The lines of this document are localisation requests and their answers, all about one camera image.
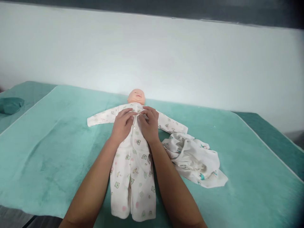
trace onesie sleeve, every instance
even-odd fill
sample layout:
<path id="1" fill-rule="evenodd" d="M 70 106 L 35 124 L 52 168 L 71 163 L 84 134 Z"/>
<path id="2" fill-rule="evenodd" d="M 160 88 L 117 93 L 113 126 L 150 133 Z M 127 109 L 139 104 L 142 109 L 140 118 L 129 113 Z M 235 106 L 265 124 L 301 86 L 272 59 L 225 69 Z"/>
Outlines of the onesie sleeve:
<path id="1" fill-rule="evenodd" d="M 158 128 L 159 129 L 164 130 L 170 134 L 173 134 L 176 132 L 181 132 L 181 133 L 187 134 L 188 128 L 185 125 L 167 117 L 165 114 L 163 114 L 159 111 L 158 111 L 158 113 L 159 113 L 159 117 L 158 117 Z"/>
<path id="2" fill-rule="evenodd" d="M 100 112 L 87 119 L 88 126 L 92 127 L 97 124 L 114 123 L 115 117 L 117 116 L 118 113 L 119 113 L 118 107 Z"/>

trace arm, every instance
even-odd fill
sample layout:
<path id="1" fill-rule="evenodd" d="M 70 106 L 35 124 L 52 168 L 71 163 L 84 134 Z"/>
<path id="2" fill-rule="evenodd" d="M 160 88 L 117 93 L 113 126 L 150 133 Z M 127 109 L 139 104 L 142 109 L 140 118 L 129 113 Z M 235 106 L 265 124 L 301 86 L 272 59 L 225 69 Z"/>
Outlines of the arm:
<path id="1" fill-rule="evenodd" d="M 191 193 L 159 140 L 157 129 L 158 112 L 150 107 L 144 107 L 144 109 L 147 110 L 142 111 L 141 114 L 146 114 L 149 120 L 146 121 L 142 115 L 139 115 L 142 133 L 151 148 L 154 166 L 158 174 L 157 181 L 161 198 L 172 224 L 174 227 L 206 228 L 207 226 Z"/>
<path id="2" fill-rule="evenodd" d="M 164 130 L 165 132 L 168 132 L 170 134 L 173 134 L 175 132 L 181 132 L 187 134 L 188 128 L 175 121 L 174 119 L 171 119 L 167 117 L 165 114 L 157 111 L 159 113 L 158 115 L 158 128 L 161 130 Z"/>
<path id="3" fill-rule="evenodd" d="M 87 119 L 88 126 L 92 127 L 97 124 L 114 123 L 115 117 L 118 115 L 118 107 L 119 106 L 89 117 Z"/>
<path id="4" fill-rule="evenodd" d="M 115 118 L 112 135 L 77 190 L 60 228 L 93 227 L 107 191 L 109 173 L 119 144 L 128 136 L 132 108 L 124 109 Z"/>

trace finger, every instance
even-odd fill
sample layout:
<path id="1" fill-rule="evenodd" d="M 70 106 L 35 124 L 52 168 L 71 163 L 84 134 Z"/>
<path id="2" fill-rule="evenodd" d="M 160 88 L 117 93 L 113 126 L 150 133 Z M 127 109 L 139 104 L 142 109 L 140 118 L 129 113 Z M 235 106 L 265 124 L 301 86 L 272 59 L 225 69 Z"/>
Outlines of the finger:
<path id="1" fill-rule="evenodd" d="M 148 125 L 147 120 L 145 117 L 143 117 L 143 115 L 139 115 L 138 118 L 139 118 L 140 124 Z"/>
<path id="2" fill-rule="evenodd" d="M 121 117 L 121 116 L 123 116 L 124 114 L 126 114 L 127 112 L 129 112 L 129 111 L 132 111 L 133 110 L 133 108 L 127 108 L 127 109 L 123 109 L 123 110 L 121 110 L 119 113 L 118 113 L 118 117 Z"/>
<path id="3" fill-rule="evenodd" d="M 122 118 L 123 118 L 125 121 L 127 121 L 127 119 L 129 119 L 130 116 L 135 116 L 135 115 L 137 115 L 137 114 L 138 114 L 137 112 L 128 112 L 128 113 L 126 113 Z"/>
<path id="4" fill-rule="evenodd" d="M 150 110 L 144 110 L 140 114 L 146 114 L 149 119 L 155 118 L 154 114 Z"/>
<path id="5" fill-rule="evenodd" d="M 134 120 L 133 116 L 130 116 L 129 119 L 127 119 L 127 122 L 126 122 L 126 128 L 127 129 L 131 129 L 131 126 L 133 124 L 133 120 Z"/>
<path id="6" fill-rule="evenodd" d="M 146 110 L 151 111 L 151 112 L 153 113 L 153 115 L 154 115 L 156 118 L 158 118 L 158 116 L 157 116 L 158 111 L 156 111 L 154 108 L 151 108 L 151 107 L 149 107 L 149 106 L 143 106 L 143 108 L 146 109 Z"/>

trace doll head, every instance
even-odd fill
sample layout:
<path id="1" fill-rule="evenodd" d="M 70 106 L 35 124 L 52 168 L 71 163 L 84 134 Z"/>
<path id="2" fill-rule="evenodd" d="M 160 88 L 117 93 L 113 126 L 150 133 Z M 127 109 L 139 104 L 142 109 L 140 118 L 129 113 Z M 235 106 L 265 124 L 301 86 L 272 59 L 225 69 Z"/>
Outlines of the doll head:
<path id="1" fill-rule="evenodd" d="M 140 89 L 134 89 L 129 94 L 128 103 L 138 102 L 141 105 L 145 105 L 145 101 L 146 101 L 145 94 Z"/>

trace onesie leg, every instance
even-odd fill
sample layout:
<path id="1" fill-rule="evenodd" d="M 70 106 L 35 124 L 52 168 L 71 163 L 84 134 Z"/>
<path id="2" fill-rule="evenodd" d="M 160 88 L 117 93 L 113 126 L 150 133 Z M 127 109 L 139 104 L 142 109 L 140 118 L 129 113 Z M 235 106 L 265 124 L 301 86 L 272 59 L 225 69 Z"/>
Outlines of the onesie leg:
<path id="1" fill-rule="evenodd" d="M 147 151 L 137 151 L 131 169 L 131 214 L 133 220 L 142 222 L 156 217 L 156 195 L 152 156 Z"/>
<path id="2" fill-rule="evenodd" d="M 130 214 L 130 169 L 128 152 L 118 148 L 110 171 L 111 213 L 121 219 Z"/>

